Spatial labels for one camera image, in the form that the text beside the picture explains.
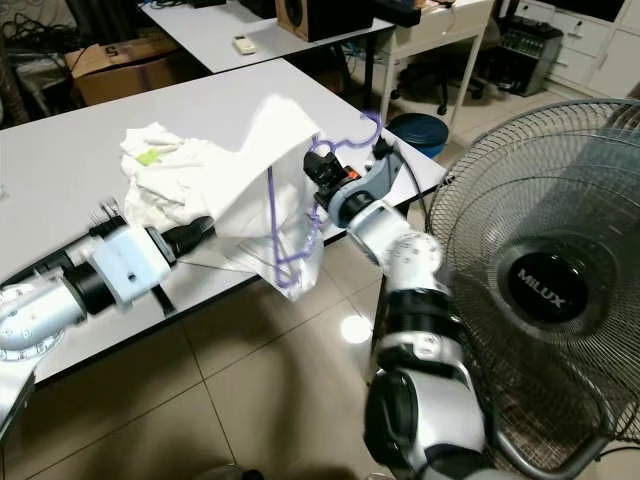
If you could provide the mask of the white t-shirt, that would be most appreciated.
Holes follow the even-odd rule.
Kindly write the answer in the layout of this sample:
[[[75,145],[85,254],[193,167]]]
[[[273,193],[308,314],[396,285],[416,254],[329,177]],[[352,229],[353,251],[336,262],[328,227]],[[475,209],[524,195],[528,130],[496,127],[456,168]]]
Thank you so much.
[[[259,275],[289,301],[319,283],[323,262],[329,216],[303,172],[319,133],[296,101],[261,102],[234,164],[248,183],[216,223],[227,268]]]

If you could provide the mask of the purple plastic hanger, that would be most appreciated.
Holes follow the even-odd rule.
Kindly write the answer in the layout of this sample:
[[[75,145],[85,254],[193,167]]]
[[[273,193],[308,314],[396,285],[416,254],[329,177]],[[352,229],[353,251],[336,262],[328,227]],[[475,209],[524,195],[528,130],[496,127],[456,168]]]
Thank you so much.
[[[303,172],[307,154],[337,154],[370,147],[380,140],[384,115],[370,110],[362,118],[372,124],[365,137],[326,137],[316,133],[300,152],[285,154],[265,170],[271,239],[270,273],[265,276],[288,300],[298,300],[319,282],[324,232],[329,215],[314,195],[317,191]]]

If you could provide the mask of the dark blue round bin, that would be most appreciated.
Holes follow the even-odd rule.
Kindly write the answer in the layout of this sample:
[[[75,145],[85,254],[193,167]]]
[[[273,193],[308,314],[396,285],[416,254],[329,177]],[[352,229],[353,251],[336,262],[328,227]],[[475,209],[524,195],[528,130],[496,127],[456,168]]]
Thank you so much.
[[[399,114],[390,119],[387,127],[390,132],[431,159],[442,154],[451,137],[448,125],[438,116],[430,114]]]

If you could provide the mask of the large white work table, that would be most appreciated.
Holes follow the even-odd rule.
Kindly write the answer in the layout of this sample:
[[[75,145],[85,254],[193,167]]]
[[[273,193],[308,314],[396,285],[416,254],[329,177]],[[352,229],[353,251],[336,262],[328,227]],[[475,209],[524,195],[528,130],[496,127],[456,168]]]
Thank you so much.
[[[237,148],[257,106],[274,95],[296,101],[324,138],[365,140],[374,128],[337,93],[276,59],[5,129],[0,273],[12,275],[60,250],[99,220],[102,201],[124,195],[120,142],[129,128],[156,122],[183,137]],[[38,366],[36,387],[51,387],[260,282],[243,271],[180,265],[163,283],[172,311],[148,294],[127,311],[77,326]]]

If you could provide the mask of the brown wooden speaker box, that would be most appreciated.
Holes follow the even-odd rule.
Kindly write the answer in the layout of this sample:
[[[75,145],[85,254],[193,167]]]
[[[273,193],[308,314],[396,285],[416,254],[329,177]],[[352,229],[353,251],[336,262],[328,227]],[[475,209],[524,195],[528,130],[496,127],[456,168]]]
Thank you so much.
[[[275,0],[276,23],[306,42],[369,28],[369,0]]]

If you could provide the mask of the small white table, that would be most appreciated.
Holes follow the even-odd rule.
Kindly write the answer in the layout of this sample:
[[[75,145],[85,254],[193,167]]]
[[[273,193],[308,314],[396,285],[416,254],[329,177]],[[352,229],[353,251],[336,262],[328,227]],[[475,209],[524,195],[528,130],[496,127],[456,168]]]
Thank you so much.
[[[306,42],[285,31],[274,19],[256,17],[236,1],[220,6],[142,6],[141,12],[164,29],[183,49],[191,52],[211,73],[251,67],[251,65],[285,58],[297,52],[320,49],[342,41],[360,41],[365,52],[364,108],[378,110],[372,97],[372,68],[380,36],[389,35],[396,28],[385,20],[374,19],[369,28],[357,29],[333,38]],[[251,38],[256,54],[239,55],[232,40],[237,35]]]

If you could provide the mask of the open brown cardboard box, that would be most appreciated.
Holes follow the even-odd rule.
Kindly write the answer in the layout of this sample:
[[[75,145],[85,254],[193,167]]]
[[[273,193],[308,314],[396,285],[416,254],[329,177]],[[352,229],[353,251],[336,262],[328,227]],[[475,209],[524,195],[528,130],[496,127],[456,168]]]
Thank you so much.
[[[204,67],[165,35],[95,44],[64,55],[84,104],[124,99],[201,77]]]

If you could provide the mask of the white desk with thin legs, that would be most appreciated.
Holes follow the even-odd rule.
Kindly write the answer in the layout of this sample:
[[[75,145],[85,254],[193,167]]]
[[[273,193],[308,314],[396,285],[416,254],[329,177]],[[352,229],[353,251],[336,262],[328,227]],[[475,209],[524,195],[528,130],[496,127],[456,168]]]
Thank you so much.
[[[385,119],[389,116],[390,99],[396,88],[397,76],[401,73],[401,63],[421,52],[442,49],[456,42],[470,41],[465,67],[460,77],[458,95],[445,100],[442,113],[447,125],[453,125],[456,110],[462,108],[463,96],[474,99],[483,96],[483,84],[474,78],[477,55],[483,49],[486,29],[492,23],[492,13],[497,5],[495,0],[424,0],[419,9],[420,18],[416,26],[396,27],[388,40],[380,46],[384,55],[385,72],[378,82],[381,87],[379,113]]]

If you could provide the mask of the black audio mixer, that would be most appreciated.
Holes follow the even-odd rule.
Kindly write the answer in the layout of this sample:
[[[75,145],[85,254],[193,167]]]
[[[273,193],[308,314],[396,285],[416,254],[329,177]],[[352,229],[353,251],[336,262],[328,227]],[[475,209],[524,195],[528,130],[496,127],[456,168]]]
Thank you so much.
[[[498,90],[521,97],[540,93],[561,52],[563,37],[561,29],[540,20],[494,20],[486,29],[477,72]]]

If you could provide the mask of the black standing fan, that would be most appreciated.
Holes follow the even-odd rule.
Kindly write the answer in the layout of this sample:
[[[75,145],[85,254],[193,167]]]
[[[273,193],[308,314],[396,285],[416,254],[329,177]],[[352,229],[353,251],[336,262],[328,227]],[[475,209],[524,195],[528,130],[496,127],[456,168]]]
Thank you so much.
[[[493,451],[573,480],[609,444],[640,445],[640,100],[557,102],[480,134],[429,227]]]

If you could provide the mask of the white chest of drawers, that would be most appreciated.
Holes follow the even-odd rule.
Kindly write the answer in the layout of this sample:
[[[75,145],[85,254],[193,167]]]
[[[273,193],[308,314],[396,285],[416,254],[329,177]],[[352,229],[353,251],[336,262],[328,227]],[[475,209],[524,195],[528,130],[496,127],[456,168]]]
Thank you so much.
[[[508,0],[504,13],[563,33],[549,79],[559,90],[634,96],[640,86],[640,0]]]

